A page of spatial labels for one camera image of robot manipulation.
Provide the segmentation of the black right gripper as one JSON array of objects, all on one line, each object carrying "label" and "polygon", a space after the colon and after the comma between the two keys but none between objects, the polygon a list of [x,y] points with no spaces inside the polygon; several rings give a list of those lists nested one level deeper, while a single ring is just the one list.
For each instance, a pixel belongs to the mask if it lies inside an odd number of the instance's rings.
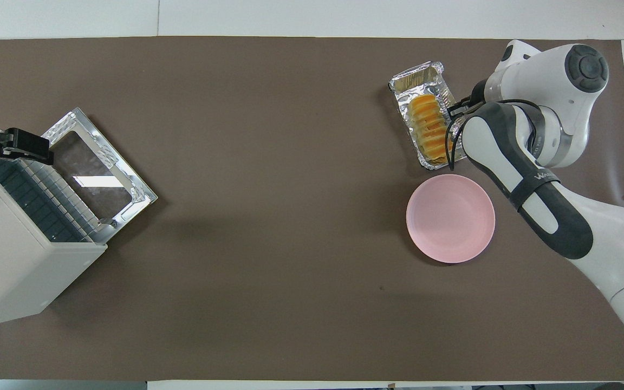
[{"label": "black right gripper", "polygon": [[449,121],[455,121],[461,116],[473,113],[473,111],[480,108],[480,106],[482,106],[484,103],[485,97],[482,94],[473,93],[470,96],[461,99],[455,105],[449,106],[446,109],[446,114],[449,118]]}]

